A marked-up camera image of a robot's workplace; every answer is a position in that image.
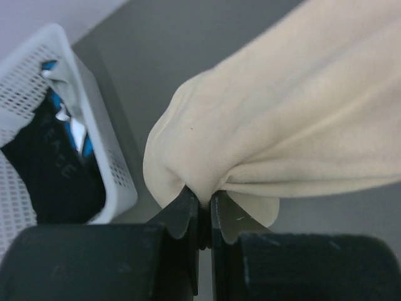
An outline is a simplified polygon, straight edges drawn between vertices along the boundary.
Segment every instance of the cream cloth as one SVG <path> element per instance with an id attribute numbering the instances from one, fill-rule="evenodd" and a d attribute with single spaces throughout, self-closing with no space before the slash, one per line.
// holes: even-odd
<path id="1" fill-rule="evenodd" d="M 265 226 L 280 197 L 401 180 L 401 1 L 311 0 L 185 82 L 149 134 L 145 182 L 227 190 Z"/>

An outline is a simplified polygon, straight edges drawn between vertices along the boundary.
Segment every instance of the gray floor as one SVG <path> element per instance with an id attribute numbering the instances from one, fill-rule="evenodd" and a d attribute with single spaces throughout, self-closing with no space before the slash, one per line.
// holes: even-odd
<path id="1" fill-rule="evenodd" d="M 147 135 L 186 79 L 214 66 L 270 27 L 297 0 L 136 0 L 75 51 L 98 79 L 138 190 L 138 204 L 116 219 L 147 221 L 159 207 L 142 177 Z M 328 198 L 283 200 L 276 232 L 365 233 L 401 252 L 401 185 Z M 210 252 L 200 256 L 200 295 L 212 300 Z"/>

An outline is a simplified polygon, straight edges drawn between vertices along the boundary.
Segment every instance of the black garment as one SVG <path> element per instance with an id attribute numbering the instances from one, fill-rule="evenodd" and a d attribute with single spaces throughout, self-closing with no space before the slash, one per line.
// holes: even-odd
<path id="1" fill-rule="evenodd" d="M 95 156 L 81 161 L 47 99 L 34 112 L 1 150 L 24 181 L 38 224 L 85 223 L 105 204 Z"/>

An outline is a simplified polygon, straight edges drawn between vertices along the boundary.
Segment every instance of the white plastic basket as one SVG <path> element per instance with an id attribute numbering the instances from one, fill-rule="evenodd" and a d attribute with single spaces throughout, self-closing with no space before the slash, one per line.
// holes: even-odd
<path id="1" fill-rule="evenodd" d="M 93 151 L 106 190 L 105 207 L 90 223 L 109 223 L 131 208 L 137 191 L 127 169 L 95 78 L 70 48 L 60 25 L 39 30 L 0 65 L 0 146 L 27 125 L 48 86 L 40 64 L 64 58 L 80 99 Z M 0 260 L 14 237 L 36 223 L 29 194 L 18 173 L 0 152 Z"/>

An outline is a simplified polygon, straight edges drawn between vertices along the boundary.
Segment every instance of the laundry basket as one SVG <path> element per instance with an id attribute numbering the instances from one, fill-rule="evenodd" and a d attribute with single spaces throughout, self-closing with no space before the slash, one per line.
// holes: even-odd
<path id="1" fill-rule="evenodd" d="M 109 223 L 136 203 L 137 192 L 95 78 L 72 52 L 60 25 L 45 26 L 0 64 L 0 147 L 31 121 L 44 99 L 48 86 L 39 75 L 41 63 L 61 58 L 68 62 L 76 84 L 106 190 L 105 207 L 90 223 Z M 34 224 L 24 182 L 0 152 L 0 260 L 14 237 Z"/>

